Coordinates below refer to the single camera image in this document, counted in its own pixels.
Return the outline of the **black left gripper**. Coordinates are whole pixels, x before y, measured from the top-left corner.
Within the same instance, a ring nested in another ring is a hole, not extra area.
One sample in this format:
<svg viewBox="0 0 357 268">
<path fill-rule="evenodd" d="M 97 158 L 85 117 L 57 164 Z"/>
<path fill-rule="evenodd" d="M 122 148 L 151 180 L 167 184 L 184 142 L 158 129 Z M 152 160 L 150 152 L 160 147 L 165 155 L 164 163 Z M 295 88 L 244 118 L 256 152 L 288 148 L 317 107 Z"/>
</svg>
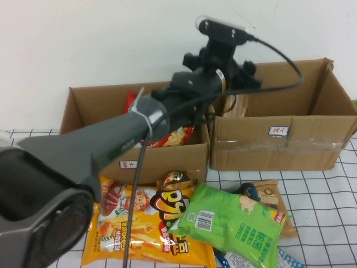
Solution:
<svg viewBox="0 0 357 268">
<path fill-rule="evenodd" d="M 182 64 L 191 71 L 197 69 L 220 70 L 225 79 L 226 89 L 261 88 L 262 81 L 255 78 L 256 65 L 252 61 L 245 61 L 239 65 L 233 59 L 235 48 L 235 45 L 209 40 L 198 55 L 185 54 Z"/>
</svg>

